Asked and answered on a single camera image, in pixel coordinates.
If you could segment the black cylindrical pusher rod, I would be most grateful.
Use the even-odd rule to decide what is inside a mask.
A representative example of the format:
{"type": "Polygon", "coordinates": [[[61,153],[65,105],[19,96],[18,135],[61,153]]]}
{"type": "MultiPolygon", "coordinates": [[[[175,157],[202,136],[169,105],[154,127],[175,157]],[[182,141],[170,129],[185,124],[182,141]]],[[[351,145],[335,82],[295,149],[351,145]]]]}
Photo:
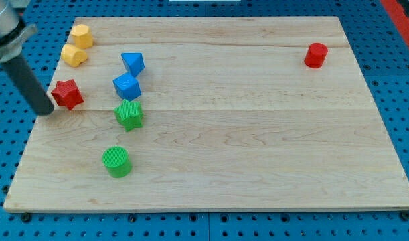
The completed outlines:
{"type": "Polygon", "coordinates": [[[22,54],[2,62],[1,66],[34,113],[38,116],[53,113],[54,105],[22,54]]]}

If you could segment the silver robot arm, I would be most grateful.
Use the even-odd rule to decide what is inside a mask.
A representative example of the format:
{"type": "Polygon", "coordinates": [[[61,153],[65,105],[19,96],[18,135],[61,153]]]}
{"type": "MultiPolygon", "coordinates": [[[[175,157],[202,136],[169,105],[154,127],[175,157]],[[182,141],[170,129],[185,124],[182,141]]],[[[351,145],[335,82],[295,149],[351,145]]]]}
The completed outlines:
{"type": "Polygon", "coordinates": [[[25,24],[10,2],[0,0],[0,65],[34,113],[47,116],[54,105],[22,55],[23,44],[36,33],[36,25],[25,24]]]}

